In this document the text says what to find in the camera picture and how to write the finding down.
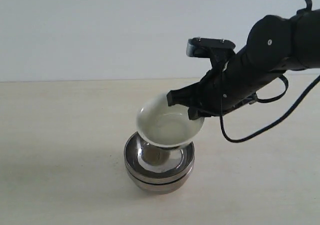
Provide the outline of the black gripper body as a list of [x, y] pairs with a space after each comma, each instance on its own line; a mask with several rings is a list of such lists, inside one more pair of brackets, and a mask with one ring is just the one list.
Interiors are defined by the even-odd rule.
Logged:
[[202, 107], [227, 114], [256, 98], [255, 92], [280, 77], [280, 62], [292, 50], [292, 23], [267, 15], [251, 28], [245, 46], [217, 63], [200, 80], [206, 86]]

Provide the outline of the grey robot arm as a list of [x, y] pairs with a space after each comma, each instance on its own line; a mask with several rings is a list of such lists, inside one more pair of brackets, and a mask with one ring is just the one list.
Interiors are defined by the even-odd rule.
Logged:
[[187, 107], [191, 120], [226, 115], [255, 102], [256, 92], [285, 72], [319, 68], [320, 12], [289, 19], [266, 15], [251, 28], [245, 46], [234, 49], [227, 39], [189, 39], [187, 56], [209, 59], [211, 69], [199, 82], [169, 91], [168, 105]]

